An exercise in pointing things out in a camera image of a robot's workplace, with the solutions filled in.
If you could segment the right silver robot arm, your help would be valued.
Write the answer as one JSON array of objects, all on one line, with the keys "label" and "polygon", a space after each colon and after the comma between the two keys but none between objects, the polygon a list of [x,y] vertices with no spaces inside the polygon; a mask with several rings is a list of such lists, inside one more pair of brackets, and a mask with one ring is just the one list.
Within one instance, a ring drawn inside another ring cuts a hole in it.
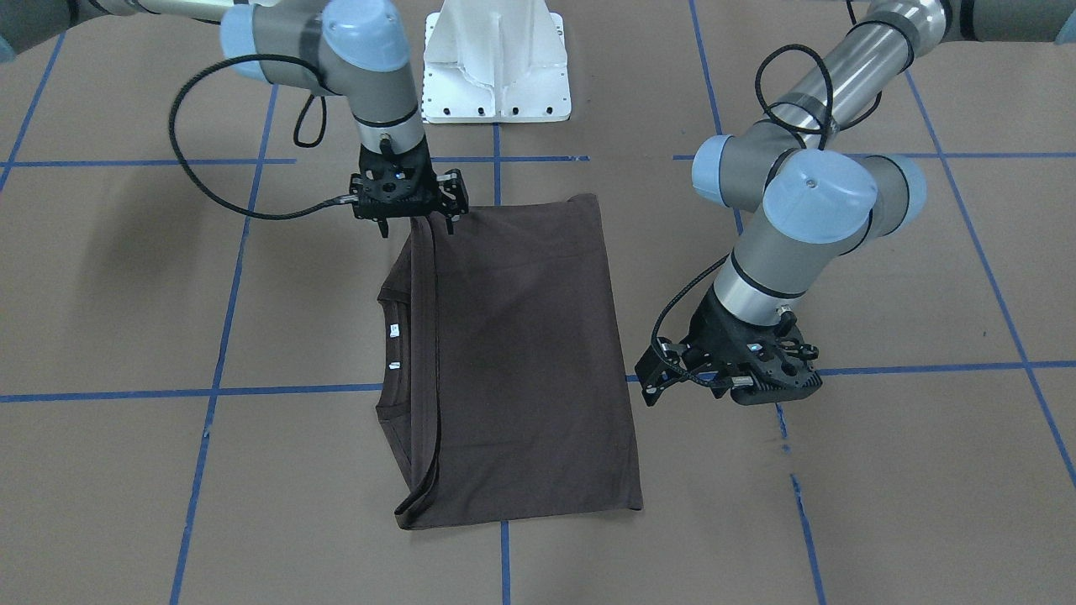
[{"label": "right silver robot arm", "polygon": [[[445,219],[445,233],[468,214],[458,170],[433,167],[406,28],[391,1],[4,1],[3,62],[97,17],[176,15],[220,28],[223,60],[201,70],[176,93],[168,137],[176,164],[212,200],[247,219],[292,221],[337,206],[372,221],[388,236],[390,219]],[[249,79],[303,89],[310,99],[339,97],[360,135],[358,169],[345,194],[288,213],[264,213],[227,202],[207,187],[176,138],[178,110],[193,88],[236,69]]]}]

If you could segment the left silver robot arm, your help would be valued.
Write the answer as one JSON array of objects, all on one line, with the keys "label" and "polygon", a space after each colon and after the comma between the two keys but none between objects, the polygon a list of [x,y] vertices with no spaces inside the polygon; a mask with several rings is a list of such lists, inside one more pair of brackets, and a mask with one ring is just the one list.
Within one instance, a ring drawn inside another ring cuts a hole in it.
[{"label": "left silver robot arm", "polygon": [[703,272],[711,286],[672,341],[652,333],[635,367],[646,405],[692,382],[741,405],[799,400],[822,384],[819,350],[795,308],[826,265],[907,226],[925,206],[912,160],[831,150],[865,119],[884,85],[944,42],[1073,43],[1072,1],[873,1],[826,56],[742,135],[697,150],[692,184],[704,199],[749,212],[736,245]]}]

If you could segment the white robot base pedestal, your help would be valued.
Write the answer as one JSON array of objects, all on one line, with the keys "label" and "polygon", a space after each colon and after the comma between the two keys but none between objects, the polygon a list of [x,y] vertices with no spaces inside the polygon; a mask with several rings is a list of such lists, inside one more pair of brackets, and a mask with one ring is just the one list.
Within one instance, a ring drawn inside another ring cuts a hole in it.
[{"label": "white robot base pedestal", "polygon": [[423,61],[424,123],[572,115],[564,19],[546,1],[445,1],[425,19]]}]

